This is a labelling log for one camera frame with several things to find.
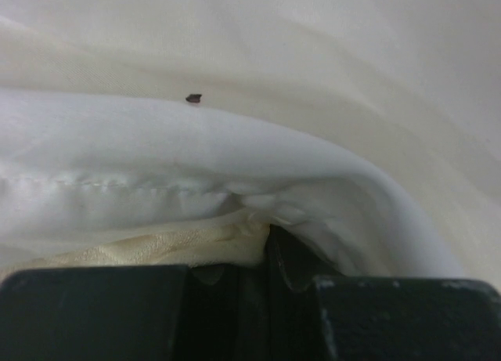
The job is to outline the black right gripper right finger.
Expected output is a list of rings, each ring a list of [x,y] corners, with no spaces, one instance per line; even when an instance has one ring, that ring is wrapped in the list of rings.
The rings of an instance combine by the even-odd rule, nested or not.
[[[497,360],[500,296],[479,280],[350,277],[272,227],[274,360]]]

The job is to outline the white pillowcase with cream ruffle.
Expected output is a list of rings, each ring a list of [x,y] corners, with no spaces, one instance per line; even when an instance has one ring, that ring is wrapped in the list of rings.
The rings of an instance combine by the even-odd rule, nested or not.
[[[500,0],[1,0],[1,267],[500,282]]]

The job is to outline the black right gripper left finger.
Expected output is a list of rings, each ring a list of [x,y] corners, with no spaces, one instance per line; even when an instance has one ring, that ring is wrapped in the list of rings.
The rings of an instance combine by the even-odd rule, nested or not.
[[[1,285],[4,360],[267,360],[261,269],[25,269]]]

